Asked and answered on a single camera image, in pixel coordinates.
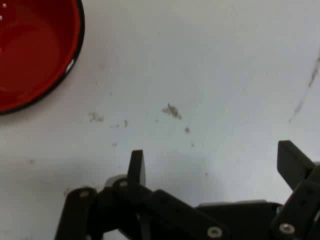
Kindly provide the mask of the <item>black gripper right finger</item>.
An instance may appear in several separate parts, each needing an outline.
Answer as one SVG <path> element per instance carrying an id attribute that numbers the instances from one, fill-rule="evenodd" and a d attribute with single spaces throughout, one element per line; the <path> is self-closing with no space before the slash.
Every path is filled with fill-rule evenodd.
<path id="1" fill-rule="evenodd" d="M 275 240 L 320 238 L 320 165 L 290 140 L 277 146 L 277 170 L 292 190 L 271 222 Z"/>

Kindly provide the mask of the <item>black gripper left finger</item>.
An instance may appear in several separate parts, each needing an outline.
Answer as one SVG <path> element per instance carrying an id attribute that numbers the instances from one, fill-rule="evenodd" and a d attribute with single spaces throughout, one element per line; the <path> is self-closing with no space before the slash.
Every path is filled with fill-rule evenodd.
<path id="1" fill-rule="evenodd" d="M 130 240 L 228 240 L 228 228 L 163 190 L 146 187 L 144 154 L 131 153 L 128 172 L 97 191 L 82 187 L 65 199 L 55 238 L 100 240 L 118 230 Z"/>

